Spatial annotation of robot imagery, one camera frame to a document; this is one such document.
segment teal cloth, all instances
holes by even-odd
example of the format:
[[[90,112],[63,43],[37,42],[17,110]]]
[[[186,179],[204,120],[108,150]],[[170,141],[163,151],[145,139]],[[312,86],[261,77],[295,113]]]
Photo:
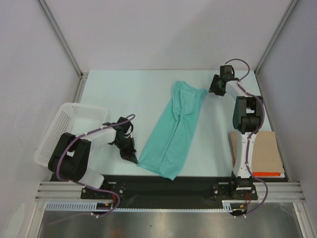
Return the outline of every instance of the teal cloth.
[[[138,166],[175,179],[185,164],[206,94],[206,89],[175,82],[172,98],[147,141]]]

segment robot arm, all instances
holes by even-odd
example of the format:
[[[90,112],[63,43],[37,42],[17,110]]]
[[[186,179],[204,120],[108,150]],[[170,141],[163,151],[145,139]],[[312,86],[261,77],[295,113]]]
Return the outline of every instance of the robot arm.
[[[233,127],[239,131],[239,135],[236,163],[231,176],[234,182],[232,190],[250,190],[253,184],[247,166],[252,171],[253,145],[257,136],[253,132],[261,124],[263,117],[261,106],[255,98],[248,96],[238,86],[238,78],[234,77],[231,65],[220,67],[220,74],[214,76],[209,92],[218,96],[228,93],[235,100],[232,123]]]
[[[126,118],[120,117],[117,123],[126,120]],[[101,126],[105,125],[111,125],[111,123],[107,122]],[[95,149],[104,144],[110,144],[118,147],[122,159],[137,164],[132,131],[133,124],[129,121],[123,125],[103,129],[80,138],[70,147],[67,155],[63,158],[59,170],[60,175],[70,181],[100,188],[105,178],[88,167],[89,159],[93,156]],[[57,164],[63,152],[75,137],[75,135],[68,132],[60,137],[49,161],[49,170],[56,173]]]

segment white wall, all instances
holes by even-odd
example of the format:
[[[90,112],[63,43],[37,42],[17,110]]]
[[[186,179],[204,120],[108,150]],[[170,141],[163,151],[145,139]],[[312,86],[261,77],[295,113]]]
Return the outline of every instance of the white wall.
[[[290,0],[47,3],[83,71],[219,69],[236,57],[255,69]]]
[[[49,175],[33,155],[77,82],[36,1],[1,0],[0,234],[19,203],[25,203],[20,235],[25,231],[39,182]]]
[[[317,222],[317,1],[301,1],[259,81],[289,175]]]

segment plastic laundry basket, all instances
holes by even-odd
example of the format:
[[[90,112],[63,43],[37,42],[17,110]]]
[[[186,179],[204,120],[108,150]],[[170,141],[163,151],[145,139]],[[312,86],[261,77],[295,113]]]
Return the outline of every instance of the plastic laundry basket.
[[[108,117],[108,111],[101,107],[80,103],[63,104],[59,108],[35,154],[35,162],[47,167],[63,133],[83,134],[100,127],[102,123],[108,121]]]

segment white table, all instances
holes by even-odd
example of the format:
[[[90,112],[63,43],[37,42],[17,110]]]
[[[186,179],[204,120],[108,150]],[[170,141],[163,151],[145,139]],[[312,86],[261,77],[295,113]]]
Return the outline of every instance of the white table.
[[[137,157],[141,154],[155,124],[171,98],[175,81],[182,80],[196,88],[209,89],[217,70],[115,70],[90,71],[81,103],[104,107],[110,122],[120,116],[135,114],[133,136]],[[245,71],[237,71],[241,77]],[[242,85],[255,95],[260,94],[253,72]],[[229,96],[207,94],[200,112],[196,132],[180,176],[231,176],[232,155],[228,133],[234,130],[232,116],[235,102]],[[268,118],[262,130],[270,130]],[[91,163],[105,175],[153,175],[154,173],[122,160],[115,146],[104,146]]]

